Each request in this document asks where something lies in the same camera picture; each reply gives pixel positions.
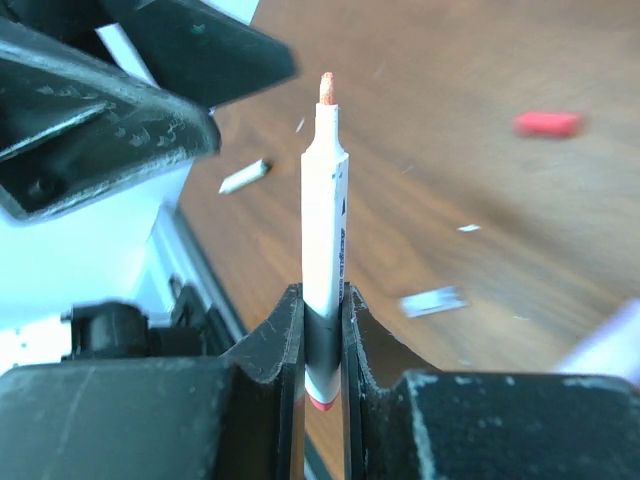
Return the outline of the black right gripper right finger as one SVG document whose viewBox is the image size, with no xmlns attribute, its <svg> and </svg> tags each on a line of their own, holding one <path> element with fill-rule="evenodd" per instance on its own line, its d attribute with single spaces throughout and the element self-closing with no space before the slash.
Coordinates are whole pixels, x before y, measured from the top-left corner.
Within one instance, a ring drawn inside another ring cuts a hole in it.
<svg viewBox="0 0 640 480">
<path fill-rule="evenodd" d="M 349 479 L 635 479 L 639 392 L 611 376 L 441 371 L 360 291 L 342 306 Z"/>
</svg>

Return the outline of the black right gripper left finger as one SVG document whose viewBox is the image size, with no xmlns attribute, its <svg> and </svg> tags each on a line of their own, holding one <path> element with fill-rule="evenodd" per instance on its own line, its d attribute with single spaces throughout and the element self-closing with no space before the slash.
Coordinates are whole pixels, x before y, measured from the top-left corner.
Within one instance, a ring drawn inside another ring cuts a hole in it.
<svg viewBox="0 0 640 480">
<path fill-rule="evenodd" d="M 57 363 L 1 378 L 5 479 L 300 479 L 304 305 L 293 284 L 235 343 L 213 311 L 150 327 L 134 305 L 72 309 Z"/>
</svg>

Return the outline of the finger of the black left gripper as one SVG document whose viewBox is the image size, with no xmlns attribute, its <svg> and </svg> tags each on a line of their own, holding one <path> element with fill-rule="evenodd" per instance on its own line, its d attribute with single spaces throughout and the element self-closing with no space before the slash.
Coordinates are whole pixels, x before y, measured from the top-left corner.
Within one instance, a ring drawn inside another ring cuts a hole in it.
<svg viewBox="0 0 640 480">
<path fill-rule="evenodd" d="M 1 21 L 1 207 L 35 222 L 218 152 L 206 108 Z"/>
<path fill-rule="evenodd" d="M 290 48 L 203 1 L 101 1 L 98 35 L 129 75 L 205 107 L 294 78 Z"/>
</svg>

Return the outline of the white red marker pen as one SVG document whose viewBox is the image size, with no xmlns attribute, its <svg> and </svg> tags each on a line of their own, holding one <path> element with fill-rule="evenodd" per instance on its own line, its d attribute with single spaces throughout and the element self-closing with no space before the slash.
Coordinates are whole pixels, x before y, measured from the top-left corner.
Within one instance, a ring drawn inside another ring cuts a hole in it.
<svg viewBox="0 0 640 480">
<path fill-rule="evenodd" d="M 339 139 L 339 105 L 331 72 L 321 76 L 314 138 L 301 155 L 301 272 L 305 388 L 320 411 L 340 390 L 350 157 Z"/>
</svg>

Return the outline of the pink highlighter pen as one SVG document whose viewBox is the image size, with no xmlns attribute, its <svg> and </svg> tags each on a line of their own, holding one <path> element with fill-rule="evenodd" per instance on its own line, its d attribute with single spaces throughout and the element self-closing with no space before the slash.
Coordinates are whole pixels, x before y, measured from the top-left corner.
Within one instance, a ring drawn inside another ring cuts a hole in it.
<svg viewBox="0 0 640 480">
<path fill-rule="evenodd" d="M 598 327 L 553 369 L 554 373 L 595 374 L 639 384 L 639 299 L 634 298 Z"/>
</svg>

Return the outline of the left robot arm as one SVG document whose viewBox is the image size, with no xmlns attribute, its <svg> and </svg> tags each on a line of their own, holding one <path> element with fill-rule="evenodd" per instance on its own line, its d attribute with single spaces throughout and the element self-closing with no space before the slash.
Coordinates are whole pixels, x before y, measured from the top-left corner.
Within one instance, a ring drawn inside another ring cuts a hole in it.
<svg viewBox="0 0 640 480">
<path fill-rule="evenodd" d="M 253 1 L 1 5 L 1 363 L 143 354 L 206 314 L 173 217 L 216 108 L 287 81 Z"/>
</svg>

